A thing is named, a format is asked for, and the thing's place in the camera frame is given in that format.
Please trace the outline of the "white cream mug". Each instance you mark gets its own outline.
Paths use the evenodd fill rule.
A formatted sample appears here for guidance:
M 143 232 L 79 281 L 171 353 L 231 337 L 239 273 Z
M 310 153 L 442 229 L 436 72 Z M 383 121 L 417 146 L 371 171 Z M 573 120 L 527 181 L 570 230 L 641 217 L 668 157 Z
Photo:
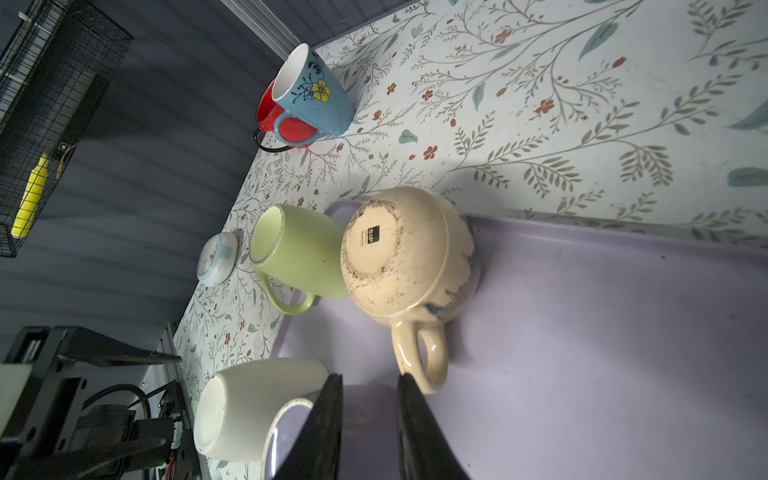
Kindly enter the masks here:
M 297 358 L 249 361 L 215 373 L 194 414 L 197 451 L 228 462 L 259 463 L 280 409 L 319 390 L 328 375 L 322 362 Z

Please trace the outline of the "red mug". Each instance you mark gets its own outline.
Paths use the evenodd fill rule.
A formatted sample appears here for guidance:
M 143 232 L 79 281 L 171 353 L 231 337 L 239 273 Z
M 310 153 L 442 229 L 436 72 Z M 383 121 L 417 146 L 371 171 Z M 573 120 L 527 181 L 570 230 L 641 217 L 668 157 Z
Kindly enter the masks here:
M 319 130 L 299 118 L 287 118 L 282 121 L 278 132 L 288 141 L 284 146 L 267 147 L 263 144 L 264 137 L 269 132 L 274 132 L 275 120 L 285 112 L 272 98 L 274 81 L 267 87 L 261 97 L 255 112 L 257 128 L 254 130 L 253 139 L 258 148 L 269 153 L 281 153 L 293 148 L 304 148 L 310 145 Z

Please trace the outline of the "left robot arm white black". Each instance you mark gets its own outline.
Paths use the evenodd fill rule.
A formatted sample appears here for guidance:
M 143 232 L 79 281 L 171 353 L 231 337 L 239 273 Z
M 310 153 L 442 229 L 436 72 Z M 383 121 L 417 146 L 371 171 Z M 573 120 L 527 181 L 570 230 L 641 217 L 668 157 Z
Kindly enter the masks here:
M 191 409 L 172 348 L 150 351 L 77 326 L 24 327 L 1 363 L 4 479 L 200 479 Z M 146 392 L 117 384 L 89 393 L 76 366 L 154 367 Z

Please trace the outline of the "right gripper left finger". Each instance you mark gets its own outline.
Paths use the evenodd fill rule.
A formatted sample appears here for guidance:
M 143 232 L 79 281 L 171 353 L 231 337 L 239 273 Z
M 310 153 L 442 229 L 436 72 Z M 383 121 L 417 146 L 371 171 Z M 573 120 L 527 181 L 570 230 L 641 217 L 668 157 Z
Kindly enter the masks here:
M 342 377 L 331 374 L 274 479 L 336 479 L 342 424 Z

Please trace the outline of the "blue floral mug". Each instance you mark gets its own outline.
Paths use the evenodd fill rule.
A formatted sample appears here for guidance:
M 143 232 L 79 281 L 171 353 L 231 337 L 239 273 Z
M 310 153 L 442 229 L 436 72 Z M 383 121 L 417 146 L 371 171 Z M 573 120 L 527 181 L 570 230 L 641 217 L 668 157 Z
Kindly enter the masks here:
M 273 132 L 285 145 L 288 141 L 278 128 L 287 118 L 299 118 L 317 128 L 319 133 L 314 142 L 324 136 L 343 135 L 356 113 L 344 87 L 306 43 L 297 46 L 280 68 L 274 79 L 272 98 L 285 110 L 275 120 Z

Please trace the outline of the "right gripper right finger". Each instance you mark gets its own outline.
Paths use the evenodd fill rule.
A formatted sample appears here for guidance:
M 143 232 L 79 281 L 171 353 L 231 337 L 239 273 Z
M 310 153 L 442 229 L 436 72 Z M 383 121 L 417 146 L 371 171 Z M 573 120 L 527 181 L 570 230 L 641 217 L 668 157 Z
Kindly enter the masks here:
M 402 479 L 469 479 L 411 374 L 397 382 L 397 431 Z

